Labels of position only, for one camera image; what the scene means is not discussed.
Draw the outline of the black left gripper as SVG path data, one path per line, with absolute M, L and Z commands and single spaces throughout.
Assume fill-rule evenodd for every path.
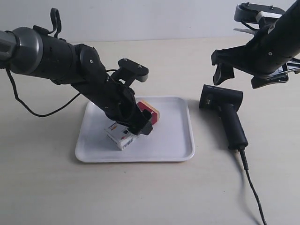
M 106 116 L 128 126 L 134 135 L 149 135 L 153 130 L 152 115 L 137 109 L 135 93 L 130 87 L 114 81 L 106 70 L 80 70 L 72 74 L 70 84 L 103 110 Z

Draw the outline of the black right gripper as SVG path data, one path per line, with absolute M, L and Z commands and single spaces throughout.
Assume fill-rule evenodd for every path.
M 261 29 L 245 45 L 213 52 L 211 63 L 217 66 L 213 83 L 220 85 L 235 78 L 235 68 L 253 76 L 251 85 L 254 89 L 286 83 L 290 72 L 300 71 L 300 61 L 295 59 L 299 52 L 299 31 Z

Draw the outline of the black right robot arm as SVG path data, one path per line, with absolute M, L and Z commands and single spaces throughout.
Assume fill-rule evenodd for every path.
M 300 72 L 300 2 L 286 11 L 272 5 L 243 2 L 236 6 L 234 20 L 253 33 L 245 45 L 215 50 L 212 65 L 217 69 L 214 85 L 234 78 L 234 69 L 253 76 L 252 88 L 286 83 L 288 74 Z

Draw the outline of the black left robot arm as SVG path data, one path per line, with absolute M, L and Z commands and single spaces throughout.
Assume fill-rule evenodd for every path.
M 119 68 L 108 74 L 95 48 L 72 45 L 61 38 L 19 27 L 0 33 L 0 66 L 11 74 L 69 84 L 106 116 L 135 135 L 148 135 L 153 127 L 151 113 L 137 106 L 133 81 L 145 82 L 149 70 L 130 59 L 118 62 Z

